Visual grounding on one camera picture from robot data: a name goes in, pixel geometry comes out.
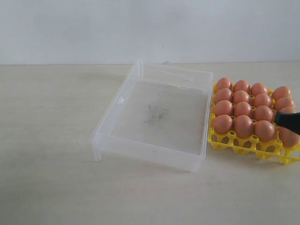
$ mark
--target table surface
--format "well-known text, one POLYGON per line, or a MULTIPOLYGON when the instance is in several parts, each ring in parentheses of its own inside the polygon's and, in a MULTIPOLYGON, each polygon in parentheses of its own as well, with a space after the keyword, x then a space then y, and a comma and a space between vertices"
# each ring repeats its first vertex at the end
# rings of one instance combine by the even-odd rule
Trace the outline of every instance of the table surface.
MULTIPOLYGON (((300 96, 300 62, 178 66, 300 96)), ((94 162, 91 134, 130 67, 0 66, 1 224, 299 224, 300 163, 210 146, 198 172, 112 153, 94 162)))

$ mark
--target egg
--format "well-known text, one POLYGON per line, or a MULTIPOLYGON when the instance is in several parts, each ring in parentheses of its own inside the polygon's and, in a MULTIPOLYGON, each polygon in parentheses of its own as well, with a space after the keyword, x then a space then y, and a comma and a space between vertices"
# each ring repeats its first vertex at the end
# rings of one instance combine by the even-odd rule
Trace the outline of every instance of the egg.
POLYGON ((277 88, 271 95, 271 98, 275 99, 275 101, 279 100, 283 97, 290 97, 291 96, 291 90, 287 86, 281 86, 277 88))
POLYGON ((232 88, 231 80, 228 77, 223 77, 220 80, 218 80, 216 86, 215 86, 215 93, 217 93, 222 88, 228 88, 231 90, 232 88))
POLYGON ((232 115, 233 113, 233 105, 228 100, 222 100, 219 101, 214 107, 213 112, 216 116, 226 114, 226 115, 232 115))
POLYGON ((220 115, 212 122, 212 127, 218 134, 226 134, 233 127, 233 120, 228 115, 220 115))
POLYGON ((234 120, 233 129, 238 137, 247 138, 252 135, 254 124, 248 116, 241 115, 234 120))
POLYGON ((269 93, 268 87, 263 83, 254 84, 251 88, 251 95, 256 96, 256 95, 261 94, 261 93, 268 94, 269 93))
POLYGON ((295 113, 296 109, 294 107, 285 107, 282 108, 280 111, 284 113, 295 113))
POLYGON ((267 107, 271 107, 271 98, 269 95, 265 93, 261 93, 255 96, 253 100, 253 106, 254 107, 259 107, 261 105, 265 105, 267 107))
POLYGON ((282 97, 274 104, 274 108, 276 110, 281 110, 286 107, 295 107, 295 103, 291 97, 282 97))
POLYGON ((275 127, 269 121, 258 121, 254 128, 254 134, 258 136, 261 142, 269 142, 274 139, 275 127))
POLYGON ((247 92, 248 94, 250 93, 250 84, 246 80, 240 80, 237 81, 236 84, 233 87, 233 92, 237 92, 238 90, 243 90, 247 92))
POLYGON ((300 136, 284 127, 279 128, 279 139, 285 147, 291 148, 299 144, 300 136))
POLYGON ((233 98, 233 94, 231 93, 231 90, 229 90, 228 88, 222 88, 216 93, 214 102, 216 104, 222 100, 231 101, 232 98, 233 98))
POLYGON ((237 92, 235 92, 232 98, 232 102, 235 104, 238 104, 239 102, 249 103, 249 101, 250 101, 250 96, 244 90, 238 90, 237 92))
POLYGON ((248 117, 251 117, 252 115, 252 108, 251 105, 249 105, 247 102, 239 102, 236 104, 233 115, 235 117, 238 117, 240 115, 246 115, 248 117))
POLYGON ((253 114, 253 118, 257 121, 266 120, 271 122, 273 120, 273 116, 272 110, 265 105, 257 107, 253 114))

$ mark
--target black object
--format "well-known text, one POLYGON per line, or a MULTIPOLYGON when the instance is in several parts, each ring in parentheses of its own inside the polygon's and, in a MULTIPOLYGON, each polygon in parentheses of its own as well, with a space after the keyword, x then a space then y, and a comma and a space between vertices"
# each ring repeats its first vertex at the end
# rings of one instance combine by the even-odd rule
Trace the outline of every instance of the black object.
POLYGON ((300 112, 285 113, 277 111, 274 123, 300 135, 300 112))

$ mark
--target beige table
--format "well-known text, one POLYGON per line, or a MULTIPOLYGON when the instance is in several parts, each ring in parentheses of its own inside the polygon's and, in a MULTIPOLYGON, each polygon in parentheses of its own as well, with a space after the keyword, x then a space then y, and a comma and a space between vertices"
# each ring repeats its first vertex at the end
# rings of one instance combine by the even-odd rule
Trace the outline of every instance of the beige table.
MULTIPOLYGON (((300 105, 299 62, 180 66, 288 85, 300 105)), ((129 69, 0 66, 0 224, 300 223, 300 163, 210 146, 199 172, 108 153, 92 161, 90 135, 129 69)))

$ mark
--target egg tray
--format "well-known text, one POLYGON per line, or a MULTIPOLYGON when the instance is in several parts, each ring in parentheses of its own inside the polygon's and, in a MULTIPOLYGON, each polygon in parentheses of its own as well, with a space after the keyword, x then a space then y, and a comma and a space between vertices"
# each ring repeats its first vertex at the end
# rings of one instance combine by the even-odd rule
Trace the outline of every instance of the egg tray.
MULTIPOLYGON (((272 89, 269 89, 269 95, 273 93, 272 89)), ((275 116, 276 110, 273 109, 273 105, 275 100, 272 99, 271 109, 275 116)), ((276 135, 272 141, 270 142, 261 142, 256 135, 251 135, 248 138, 239 138, 233 130, 230 130, 228 133, 224 135, 217 134, 212 127, 212 122, 216 118, 215 114, 212 112, 213 107, 210 109, 210 124, 208 131, 208 142, 212 145, 212 147, 216 150, 224 150, 225 148, 232 148, 234 153, 239 155, 246 155, 249 152, 254 152, 256 157, 259 159, 269 159, 271 157, 277 157, 280 163, 283 164, 291 164, 294 162, 300 161, 300 144, 288 148, 283 146, 282 141, 279 139, 278 131, 279 126, 277 124, 273 124, 275 127, 276 135), (297 153, 297 157, 291 156, 294 153, 297 153)))

